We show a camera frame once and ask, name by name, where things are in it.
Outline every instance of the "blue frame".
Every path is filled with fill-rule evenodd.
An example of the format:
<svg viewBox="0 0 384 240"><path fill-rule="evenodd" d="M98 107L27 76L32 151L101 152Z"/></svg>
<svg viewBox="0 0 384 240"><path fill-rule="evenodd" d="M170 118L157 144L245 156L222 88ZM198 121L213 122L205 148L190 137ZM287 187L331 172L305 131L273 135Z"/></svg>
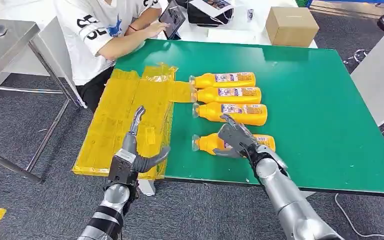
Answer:
<svg viewBox="0 0 384 240"><path fill-rule="evenodd" d="M305 5L305 7L309 8L311 6L312 2L313 2L313 0L308 0L308 2ZM335 2L384 4L384 0L335 0Z"/></svg>

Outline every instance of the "cardboard box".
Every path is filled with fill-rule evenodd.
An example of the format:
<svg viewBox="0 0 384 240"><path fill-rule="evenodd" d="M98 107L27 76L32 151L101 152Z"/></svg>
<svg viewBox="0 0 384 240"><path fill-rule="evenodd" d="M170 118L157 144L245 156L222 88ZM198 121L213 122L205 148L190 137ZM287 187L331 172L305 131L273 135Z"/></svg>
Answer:
<svg viewBox="0 0 384 240"><path fill-rule="evenodd" d="M308 47L319 25L306 7L271 7L265 28L272 45Z"/></svg>

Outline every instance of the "floor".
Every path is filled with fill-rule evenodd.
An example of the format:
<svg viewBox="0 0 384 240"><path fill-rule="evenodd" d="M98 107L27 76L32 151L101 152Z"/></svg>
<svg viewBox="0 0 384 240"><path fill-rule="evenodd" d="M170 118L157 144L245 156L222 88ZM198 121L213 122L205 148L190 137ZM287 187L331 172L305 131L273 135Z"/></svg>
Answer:
<svg viewBox="0 0 384 240"><path fill-rule="evenodd" d="M320 26L318 46L337 49L343 59L356 49L371 49L383 36L376 18L313 14ZM21 74L12 74L4 85L55 88L47 77ZM63 101L61 95L0 91L0 155L25 167ZM43 184L0 166L0 208L7 209L0 240L75 239L82 232L103 198L105 182L71 172L91 119L90 111L69 106L33 170ZM261 188L164 180L155 186L157 195L142 195L133 204L124 239L285 239ZM340 194L338 200L360 232L384 234L384 197ZM335 205L334 194L315 193L308 201L345 239L363 239Z"/></svg>

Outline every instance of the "bottle label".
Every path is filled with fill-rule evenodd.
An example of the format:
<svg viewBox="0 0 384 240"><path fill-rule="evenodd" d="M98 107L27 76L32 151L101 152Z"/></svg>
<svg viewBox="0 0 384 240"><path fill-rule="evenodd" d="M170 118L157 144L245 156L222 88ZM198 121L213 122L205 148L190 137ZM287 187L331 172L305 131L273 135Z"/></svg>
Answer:
<svg viewBox="0 0 384 240"><path fill-rule="evenodd" d="M224 114L241 114L243 110L236 104L222 104L221 112Z"/></svg>
<svg viewBox="0 0 384 240"><path fill-rule="evenodd" d="M262 114L264 110L263 104L244 104L243 111L246 114Z"/></svg>
<svg viewBox="0 0 384 240"><path fill-rule="evenodd" d="M251 72L238 72L238 73L222 73L215 75L215 81L221 82L237 82L237 81L251 81Z"/></svg>
<svg viewBox="0 0 384 240"><path fill-rule="evenodd" d="M222 87L218 89L220 97L257 96L256 87Z"/></svg>
<svg viewBox="0 0 384 240"><path fill-rule="evenodd" d="M218 95L220 97L242 96L242 88L241 87L219 88Z"/></svg>
<svg viewBox="0 0 384 240"><path fill-rule="evenodd" d="M257 139L257 143L262 144L262 145L266 145L267 147L269 147L270 142L269 142L269 138L268 137L266 137L266 136L257 136L256 139Z"/></svg>
<svg viewBox="0 0 384 240"><path fill-rule="evenodd" d="M225 142L225 141L223 141L223 145L224 145L224 148L225 149L231 149L232 148L232 146L231 145L229 145L229 143L227 143L227 142Z"/></svg>
<svg viewBox="0 0 384 240"><path fill-rule="evenodd" d="M241 87L242 96L257 96L258 87Z"/></svg>
<svg viewBox="0 0 384 240"><path fill-rule="evenodd" d="M256 137L257 139L257 143L259 144L262 144L262 145L266 145L267 147L270 147L270 142L269 142L269 138L266 137L266 136L257 136ZM223 146L225 149L231 149L232 146L229 145L229 143L223 141Z"/></svg>

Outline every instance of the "red wristband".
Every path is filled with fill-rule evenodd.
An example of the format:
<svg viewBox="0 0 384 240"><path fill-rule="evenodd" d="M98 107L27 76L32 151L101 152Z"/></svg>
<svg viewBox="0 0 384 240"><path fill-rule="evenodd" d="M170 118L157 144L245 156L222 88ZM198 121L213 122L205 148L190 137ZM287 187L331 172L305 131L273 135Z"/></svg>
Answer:
<svg viewBox="0 0 384 240"><path fill-rule="evenodd" d="M132 27L131 25L129 25L128 27L135 30L136 32L138 31L136 28Z"/></svg>

